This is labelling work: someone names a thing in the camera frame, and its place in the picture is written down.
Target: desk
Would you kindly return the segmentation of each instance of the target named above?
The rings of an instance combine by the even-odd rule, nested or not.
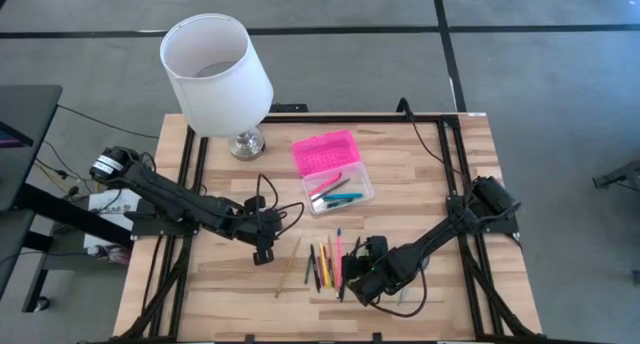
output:
[[[0,149],[0,259],[10,258],[0,263],[0,297],[22,246],[44,253],[54,252],[50,251],[56,247],[52,237],[29,230],[35,214],[125,247],[133,245],[128,230],[25,183],[49,130],[61,93],[62,88],[58,85],[0,85],[0,119],[33,140],[32,146]],[[43,258],[23,311],[32,312],[36,308],[48,268],[46,258]]]
[[[487,117],[461,114],[459,120],[471,176],[493,175],[501,180]],[[178,334],[180,341],[244,340],[246,334],[255,334],[256,340],[261,341],[370,341],[373,332],[382,333],[385,340],[474,338],[455,241],[432,255],[426,270],[428,302],[420,314],[410,319],[365,308],[348,290],[345,302],[339,303],[334,291],[323,289],[318,294],[311,283],[303,284],[309,244],[326,242],[327,234],[335,236],[337,228],[343,230],[345,249],[353,247],[357,236],[364,239],[373,234],[387,236],[391,247],[415,240],[445,217],[444,198],[448,189],[443,166],[425,152],[410,124],[274,123],[261,124],[260,128],[267,141],[267,151],[252,162],[234,159],[227,150],[226,140],[209,140],[203,177],[209,193],[243,202],[255,195],[257,174],[261,172],[273,181],[281,205],[302,200],[304,190],[291,156],[291,144],[313,135],[348,129],[356,138],[362,162],[375,189],[375,198],[324,216],[311,216],[308,210],[305,211],[298,225],[275,243],[275,261],[260,267],[253,265],[252,247],[200,231],[194,237],[191,251]],[[418,128],[430,149],[441,155],[436,126],[419,123]],[[182,115],[165,117],[156,153],[158,173],[174,180],[177,178],[186,131]],[[194,175],[198,142],[194,142],[189,180]],[[453,149],[453,140],[449,143]],[[455,150],[452,157],[457,163]],[[457,180],[458,187],[462,187],[461,179]],[[266,189],[261,194],[267,197],[267,202],[273,198]],[[294,214],[290,213],[286,220],[295,217]],[[302,245],[283,292],[276,299],[275,288],[298,237],[302,237]],[[505,235],[485,235],[485,240],[496,289],[526,326],[539,331],[520,249]],[[140,313],[155,243],[156,238],[135,243],[114,335],[128,329]],[[151,293],[155,291],[157,272],[151,281]],[[422,286],[418,279],[410,284],[402,305],[396,305],[397,297],[383,297],[381,304],[409,312],[415,309],[421,297]],[[481,291],[479,297],[485,332],[489,333],[488,309]],[[172,299],[170,293],[160,334],[167,333]]]

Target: label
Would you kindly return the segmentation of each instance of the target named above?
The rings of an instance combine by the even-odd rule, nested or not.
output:
[[[98,158],[98,161],[101,161],[101,162],[107,164],[108,166],[116,169],[117,171],[121,171],[122,168],[123,168],[122,164],[120,164],[117,161],[115,161],[115,160],[113,160],[111,158],[108,158],[108,157],[106,157],[104,155],[100,155],[100,157]]]
[[[98,162],[98,161],[93,163],[93,167],[96,168],[96,169],[100,169],[103,172],[106,172],[107,174],[113,173],[113,168],[112,167],[110,167],[108,165],[105,165],[105,164],[102,164],[101,162]]]

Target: teal marker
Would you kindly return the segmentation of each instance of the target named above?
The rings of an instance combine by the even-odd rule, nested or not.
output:
[[[343,199],[360,199],[362,193],[345,193],[345,194],[329,194],[322,197],[324,200],[343,200]]]

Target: pencil case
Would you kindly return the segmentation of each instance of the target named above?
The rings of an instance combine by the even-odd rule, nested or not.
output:
[[[349,130],[295,142],[292,151],[311,213],[322,214],[373,198],[371,180]]]

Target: floor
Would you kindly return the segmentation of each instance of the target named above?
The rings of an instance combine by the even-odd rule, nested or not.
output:
[[[640,0],[443,3],[452,27],[448,57],[433,30],[253,37],[275,100],[313,111],[391,111],[405,96],[415,111],[487,112],[506,184],[524,203],[521,237],[544,332],[637,342],[640,288],[630,273],[640,268],[638,193],[596,190],[591,177],[640,158],[639,27],[594,26],[640,23]],[[0,10],[0,83],[60,84],[61,104],[156,134],[163,115],[179,111],[158,60],[161,38],[90,39],[88,32],[167,30],[202,12],[229,14],[250,28],[434,28],[436,8],[434,0],[7,0]],[[478,26],[474,33],[454,29]],[[1,34],[20,32],[32,39]],[[80,34],[34,39],[33,32]],[[452,84],[463,97],[458,92],[454,100]],[[155,148],[153,140],[65,111],[47,140],[79,172],[108,145]],[[48,148],[40,157],[59,165]],[[29,180],[57,190],[38,173]],[[49,225],[34,227],[46,232]],[[18,262],[0,302],[0,342],[108,338],[126,271],[55,273],[44,290],[53,307],[22,314],[36,262],[33,255]]]

